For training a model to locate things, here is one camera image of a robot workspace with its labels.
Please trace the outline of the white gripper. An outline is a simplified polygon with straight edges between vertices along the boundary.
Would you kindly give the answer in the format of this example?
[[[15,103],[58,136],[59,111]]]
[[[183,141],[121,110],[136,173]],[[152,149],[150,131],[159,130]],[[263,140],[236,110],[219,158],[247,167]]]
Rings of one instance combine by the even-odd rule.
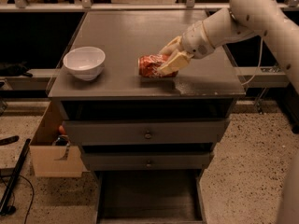
[[[157,68],[157,71],[163,76],[169,75],[187,66],[192,57],[202,59],[214,50],[215,48],[206,36],[204,24],[198,21],[191,25],[182,36],[176,36],[159,51],[160,54],[170,57]]]

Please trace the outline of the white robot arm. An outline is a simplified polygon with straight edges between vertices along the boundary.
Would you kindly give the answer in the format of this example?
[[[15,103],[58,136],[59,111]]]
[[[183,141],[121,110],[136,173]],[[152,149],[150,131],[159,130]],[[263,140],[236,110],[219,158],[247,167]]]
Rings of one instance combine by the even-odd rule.
[[[299,28],[276,0],[229,0],[229,6],[192,24],[160,50],[168,59],[160,72],[168,75],[202,59],[224,44],[259,36],[295,89],[299,89]],[[273,224],[299,224],[299,152],[285,174]]]

